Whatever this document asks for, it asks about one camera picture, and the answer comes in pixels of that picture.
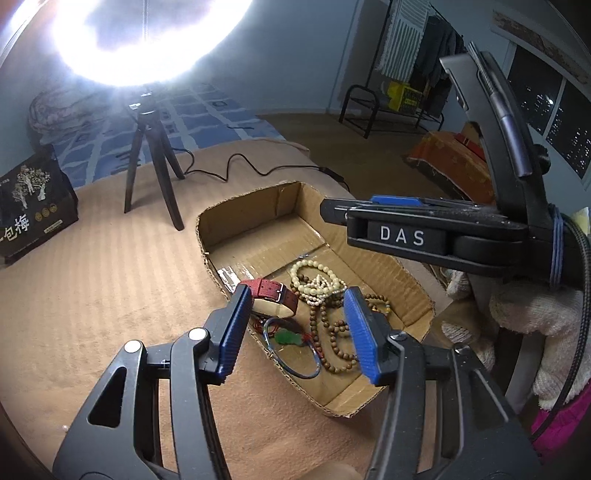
white bead necklace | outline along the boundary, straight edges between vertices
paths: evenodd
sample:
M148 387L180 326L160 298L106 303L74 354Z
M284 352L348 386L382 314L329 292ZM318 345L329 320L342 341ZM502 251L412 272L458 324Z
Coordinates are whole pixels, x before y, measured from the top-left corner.
M302 267L317 268L321 272L326 273L329 276L329 280L319 274L307 284L303 284L297 276L299 269ZM347 284L337 278L331 269L312 260L299 260L296 262L290 268L290 277L293 286L298 289L306 303L311 306L320 306L331 295L338 295L347 290Z

orange blanket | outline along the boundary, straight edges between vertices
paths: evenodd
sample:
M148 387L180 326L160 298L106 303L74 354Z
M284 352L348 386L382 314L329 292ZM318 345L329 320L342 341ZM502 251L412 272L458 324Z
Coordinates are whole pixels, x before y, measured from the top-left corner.
M408 160L427 162L475 203L495 202L486 162L458 142L452 132L427 133Z

yellow crate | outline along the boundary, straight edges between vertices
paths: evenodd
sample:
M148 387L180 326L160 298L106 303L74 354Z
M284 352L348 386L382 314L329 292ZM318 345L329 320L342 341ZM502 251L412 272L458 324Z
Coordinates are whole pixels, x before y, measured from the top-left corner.
M391 98L388 104L390 109L400 113L414 113L421 104L423 93L405 83L390 82L388 96Z

power cord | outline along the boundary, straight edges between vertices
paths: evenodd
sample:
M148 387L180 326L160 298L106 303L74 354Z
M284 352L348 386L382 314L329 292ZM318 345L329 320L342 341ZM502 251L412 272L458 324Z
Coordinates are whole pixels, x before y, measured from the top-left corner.
M188 153L189 155L191 155L191 164L189 165L187 170L184 172L185 175L191 175L192 173L203 173L203 174L209 175L211 177L216 177L217 179L226 183L226 182L228 182L228 180L230 178L230 163L232 162L232 160L234 158L240 157L240 158L243 158L246 161L246 163L248 163L251 166L251 168L256 173L258 173L261 177L269 176L274 171L282 170L284 168L313 168L315 170L318 170L321 173L324 173L325 175L328 175L334 181L336 181L338 183L342 183L345 186L345 188L347 189L347 191L349 193L351 192L349 185L345 181L345 178L327 167L318 167L317 165L279 165L277 167L273 167L272 169L270 169L267 172L261 172L251 163L250 160L248 160L246 155L243 155L241 153L234 153L234 155L231 155L230 158L228 158L228 162L226 163L226 176L223 177L220 174L212 172L212 171L201 170L198 168L195 168L192 170L193 166L195 165L195 155L193 154L193 152L191 152L190 150L187 150L186 148L173 148L173 150L176 152L185 152L185 153Z
M579 373L579 368L583 362L583 356L585 347L587 346L587 337L589 336L589 325L591 323L591 246L589 245L589 238L579 228L577 223L570 217L563 215L564 224L573 234L577 244L579 246L581 257L583 260L583 274L584 274L584 285L583 285L583 311L581 314L581 326L579 329L579 340L577 341L577 348L574 352L573 363L570 366L569 374L566 377L564 386L556 399L556 403L550 410L550 413L546 419L542 422L542 425L532 434L530 441L533 443L546 431L550 424L558 415L558 412L564 405L564 401L568 396L571 388L573 388L574 381Z

blue gripper pad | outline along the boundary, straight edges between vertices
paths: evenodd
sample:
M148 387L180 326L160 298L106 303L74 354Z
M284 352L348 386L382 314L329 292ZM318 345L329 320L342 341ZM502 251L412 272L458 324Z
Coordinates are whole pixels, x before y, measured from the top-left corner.
M393 197L390 195L374 195L371 201L379 205L394 205L399 207L421 207L423 202L414 197Z
M377 387L390 385L398 369L398 357L388 347L391 327L386 317L371 312L359 287L347 289L344 307L361 372Z
M210 346L203 370L219 383L224 383L234 370L251 310L251 289L246 285L238 285L228 305L213 311L205 322L204 328L210 334Z

